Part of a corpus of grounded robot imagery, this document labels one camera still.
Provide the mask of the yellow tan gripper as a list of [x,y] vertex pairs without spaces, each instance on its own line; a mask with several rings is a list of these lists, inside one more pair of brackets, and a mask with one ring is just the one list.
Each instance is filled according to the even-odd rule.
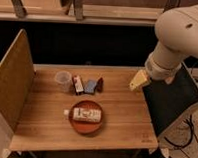
[[129,88],[131,91],[136,89],[139,90],[142,87],[148,85],[150,81],[150,76],[147,74],[147,72],[145,70],[139,70],[129,82]]

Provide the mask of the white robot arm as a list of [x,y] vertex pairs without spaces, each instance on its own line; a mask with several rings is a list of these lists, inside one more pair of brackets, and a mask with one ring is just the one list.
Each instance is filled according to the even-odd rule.
[[152,80],[171,83],[189,56],[198,59],[198,5],[172,8],[158,17],[155,26],[156,47],[129,82],[131,91]]

